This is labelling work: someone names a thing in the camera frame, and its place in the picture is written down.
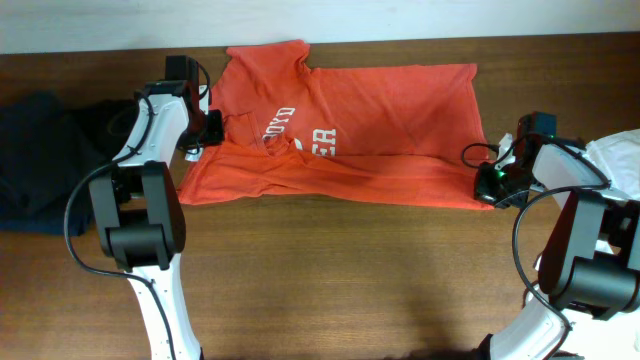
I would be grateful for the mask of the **red printed t-shirt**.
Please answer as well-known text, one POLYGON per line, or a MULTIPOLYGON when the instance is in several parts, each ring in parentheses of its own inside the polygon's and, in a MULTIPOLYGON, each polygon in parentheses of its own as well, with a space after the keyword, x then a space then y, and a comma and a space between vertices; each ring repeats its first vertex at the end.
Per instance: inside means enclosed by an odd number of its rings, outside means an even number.
POLYGON ((212 89, 222 144, 178 196, 208 205, 263 195, 478 210, 473 163, 487 159, 473 64, 312 68, 310 46, 231 47, 212 89))

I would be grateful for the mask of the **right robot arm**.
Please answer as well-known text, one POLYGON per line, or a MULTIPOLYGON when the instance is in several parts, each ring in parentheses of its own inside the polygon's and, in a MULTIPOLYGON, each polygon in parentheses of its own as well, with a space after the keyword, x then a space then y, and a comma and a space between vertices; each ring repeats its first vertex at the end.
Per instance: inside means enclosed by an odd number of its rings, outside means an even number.
POLYGON ((514 207, 516 271, 523 308, 504 330, 487 335, 474 359, 636 359, 639 356, 639 200, 620 187, 627 170, 585 144, 557 136, 555 116, 525 115, 515 135, 476 165, 474 197, 514 207), (560 208, 530 280, 519 255, 526 213, 546 198, 560 208))

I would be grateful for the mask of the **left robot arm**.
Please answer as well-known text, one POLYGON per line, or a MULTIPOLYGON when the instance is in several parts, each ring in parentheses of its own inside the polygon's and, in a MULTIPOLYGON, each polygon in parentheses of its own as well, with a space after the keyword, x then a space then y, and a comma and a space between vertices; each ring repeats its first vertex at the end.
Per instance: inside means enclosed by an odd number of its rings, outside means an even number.
POLYGON ((154 359, 201 359, 181 283, 186 221, 169 167, 181 150, 198 157, 225 139, 211 109, 204 67, 186 55, 165 61, 163 79, 145 85, 122 149, 90 175, 100 246, 138 301, 154 359))

